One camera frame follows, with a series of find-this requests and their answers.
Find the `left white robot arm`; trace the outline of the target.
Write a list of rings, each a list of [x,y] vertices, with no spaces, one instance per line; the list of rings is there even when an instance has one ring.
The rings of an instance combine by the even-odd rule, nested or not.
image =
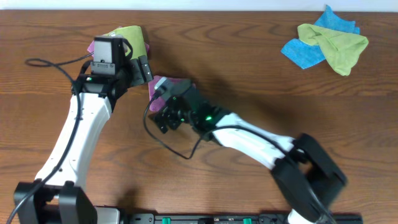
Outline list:
[[[130,87],[153,79],[144,54],[135,57],[121,35],[94,39],[93,56],[72,84],[68,116],[54,149],[33,182],[18,183],[9,218],[20,223],[127,223],[119,208],[95,206],[85,193],[86,176],[101,130]]]

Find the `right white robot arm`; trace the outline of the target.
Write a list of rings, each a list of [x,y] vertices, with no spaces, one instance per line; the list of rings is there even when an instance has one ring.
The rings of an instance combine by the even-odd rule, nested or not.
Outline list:
[[[181,124],[191,126],[199,141],[214,141],[235,149],[270,170],[291,206],[288,223],[336,223],[330,204],[347,178],[324,148],[308,134],[293,138],[274,134],[243,120],[238,114],[211,104],[191,80],[161,78],[150,99],[164,101],[150,115],[162,133]]]

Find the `purple microfiber cloth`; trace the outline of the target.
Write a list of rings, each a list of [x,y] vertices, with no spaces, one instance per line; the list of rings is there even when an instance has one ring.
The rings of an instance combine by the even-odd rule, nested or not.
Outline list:
[[[185,104],[185,97],[191,90],[197,89],[196,84],[187,78],[171,78],[156,75],[149,82],[149,102],[147,111],[160,112],[167,106],[178,108]]]

